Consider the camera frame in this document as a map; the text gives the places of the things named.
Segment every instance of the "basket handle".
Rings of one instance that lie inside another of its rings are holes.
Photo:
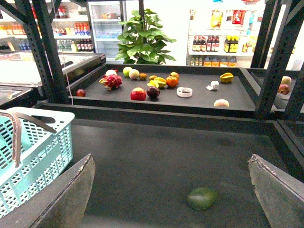
[[[8,112],[5,110],[0,110],[0,116],[3,117],[7,117],[8,119],[10,119],[13,123],[13,146],[12,146],[12,160],[15,161],[15,167],[19,167],[20,166],[20,155],[21,155],[21,130],[22,130],[22,126],[21,126],[21,121],[19,118],[21,119],[25,119],[28,120],[34,124],[36,124],[37,126],[52,132],[52,133],[56,133],[56,130],[48,125],[46,125],[44,122],[23,114],[23,113],[17,113],[17,112]]]

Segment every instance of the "light blue basket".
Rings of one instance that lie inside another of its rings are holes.
[[[73,158],[71,121],[73,113],[15,107],[9,112],[50,117],[50,133],[20,119],[22,125],[20,166],[12,160],[12,121],[0,117],[0,218],[29,200],[51,183]]]

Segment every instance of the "dragon fruit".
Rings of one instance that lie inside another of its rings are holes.
[[[100,81],[106,88],[111,89],[117,89],[122,83],[122,77],[117,75],[108,75],[104,76]]]

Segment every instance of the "orange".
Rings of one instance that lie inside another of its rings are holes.
[[[176,77],[169,76],[166,78],[166,83],[169,87],[175,87],[179,83],[179,80]]]

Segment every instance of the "potted plant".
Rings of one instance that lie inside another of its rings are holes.
[[[163,50],[165,42],[176,42],[164,34],[159,24],[158,15],[150,9],[145,9],[144,20],[138,10],[133,10],[129,21],[119,22],[124,30],[118,39],[119,51],[116,60],[124,59],[125,64],[166,64],[165,59],[174,60],[169,50]]]

